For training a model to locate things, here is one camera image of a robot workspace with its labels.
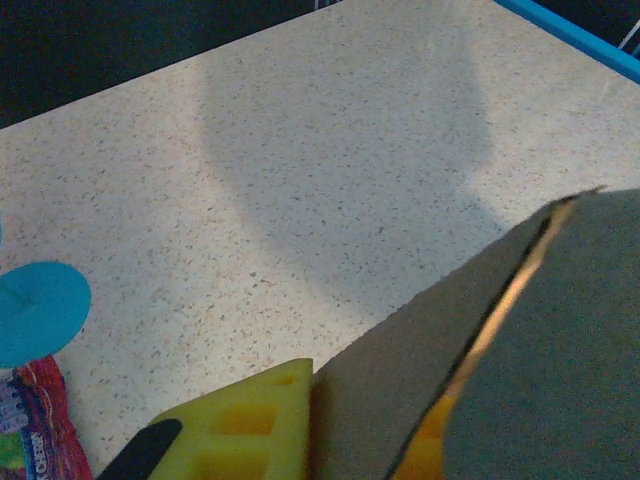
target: red packaging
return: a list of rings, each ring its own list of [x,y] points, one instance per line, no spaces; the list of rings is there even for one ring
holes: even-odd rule
[[[0,480],[91,480],[52,356],[0,379]]]

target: dark background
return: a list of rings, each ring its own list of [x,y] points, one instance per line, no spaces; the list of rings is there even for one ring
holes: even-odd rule
[[[616,46],[640,17],[637,0],[537,1]],[[313,9],[314,0],[13,1],[0,10],[0,128]]]

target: countertop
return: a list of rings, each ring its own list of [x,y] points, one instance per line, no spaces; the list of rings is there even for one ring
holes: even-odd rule
[[[0,131],[0,265],[91,284],[57,359],[98,473],[168,407],[321,366],[544,202],[637,186],[639,112],[489,0],[345,0]]]

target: white speckled surface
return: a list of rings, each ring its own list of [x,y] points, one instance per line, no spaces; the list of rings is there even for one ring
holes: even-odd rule
[[[155,414],[322,365],[554,197],[640,183],[640,87],[489,0],[345,2],[0,131],[2,271],[94,298],[57,358],[99,472]]]

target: candy wrapper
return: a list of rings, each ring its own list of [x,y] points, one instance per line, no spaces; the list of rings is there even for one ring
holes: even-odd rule
[[[91,478],[53,357],[0,378],[0,480]]]

